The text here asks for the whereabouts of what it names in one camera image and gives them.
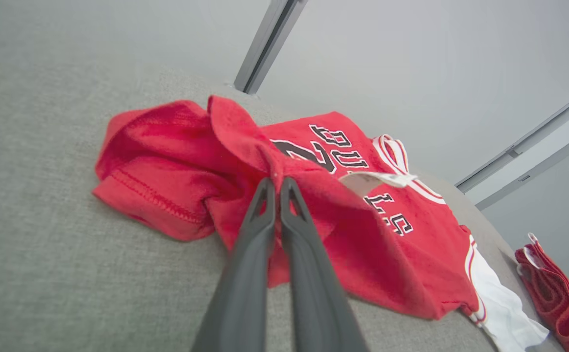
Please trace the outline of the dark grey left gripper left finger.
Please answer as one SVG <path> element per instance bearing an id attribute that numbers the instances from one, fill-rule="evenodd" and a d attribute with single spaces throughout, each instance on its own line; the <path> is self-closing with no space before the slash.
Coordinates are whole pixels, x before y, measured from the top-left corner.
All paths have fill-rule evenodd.
<path id="1" fill-rule="evenodd" d="M 276 219 L 271 179 L 259 182 L 192 352 L 265 352 L 267 269 Z"/>

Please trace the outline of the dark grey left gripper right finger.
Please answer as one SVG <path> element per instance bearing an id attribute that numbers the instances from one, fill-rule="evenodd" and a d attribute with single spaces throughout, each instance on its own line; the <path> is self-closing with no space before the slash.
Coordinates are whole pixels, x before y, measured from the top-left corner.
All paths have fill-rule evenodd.
<path id="1" fill-rule="evenodd" d="M 280 190 L 289 257 L 295 352 L 369 352 L 358 321 L 293 178 Z"/>

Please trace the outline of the red basketball shorts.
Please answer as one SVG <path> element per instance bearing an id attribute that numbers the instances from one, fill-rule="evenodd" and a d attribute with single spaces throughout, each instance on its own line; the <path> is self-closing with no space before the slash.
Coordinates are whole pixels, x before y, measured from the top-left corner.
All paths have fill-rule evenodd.
<path id="1" fill-rule="evenodd" d="M 515 251 L 517 272 L 546 327 L 569 352 L 569 279 L 544 252 L 537 237 Z"/>

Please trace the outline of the red and white Bulls jersey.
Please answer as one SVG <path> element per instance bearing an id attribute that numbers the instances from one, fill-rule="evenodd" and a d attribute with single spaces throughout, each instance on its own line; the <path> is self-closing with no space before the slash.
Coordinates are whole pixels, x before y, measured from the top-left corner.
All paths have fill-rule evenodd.
<path id="1" fill-rule="evenodd" d="M 236 102 L 211 96 L 115 116 L 93 194 L 171 238 L 219 234 L 231 249 L 258 183 L 293 178 L 344 290 L 423 319 L 463 310 L 501 352 L 525 352 L 549 331 L 502 285 L 441 194 L 411 175 L 407 150 L 332 112 L 257 126 Z"/>

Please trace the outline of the grey metal wall rail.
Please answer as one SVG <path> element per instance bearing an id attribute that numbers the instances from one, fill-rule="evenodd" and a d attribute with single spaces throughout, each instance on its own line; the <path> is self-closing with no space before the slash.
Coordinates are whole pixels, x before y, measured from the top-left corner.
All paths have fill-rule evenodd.
<path id="1" fill-rule="evenodd" d="M 490 160 L 484 166 L 479 167 L 468 177 L 464 178 L 455 186 L 463 193 L 471 190 L 475 186 L 490 178 L 494 173 L 505 167 L 507 164 L 519 158 L 519 156 L 541 142 L 546 136 L 552 134 L 569 121 L 569 103 L 559 109 L 555 114 L 546 119 L 530 133 L 520 138 L 510 147 L 503 150 L 496 158 Z"/>
<path id="2" fill-rule="evenodd" d="M 464 192 L 479 210 L 484 210 L 535 180 L 569 156 L 569 133 L 558 131 L 498 169 L 478 185 Z"/>

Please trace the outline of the grey metal partition post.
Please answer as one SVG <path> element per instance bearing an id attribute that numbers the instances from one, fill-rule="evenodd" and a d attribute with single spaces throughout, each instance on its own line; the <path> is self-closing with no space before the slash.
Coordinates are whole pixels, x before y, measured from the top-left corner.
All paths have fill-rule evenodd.
<path id="1" fill-rule="evenodd" d="M 270 0 L 233 87 L 256 94 L 309 0 Z"/>

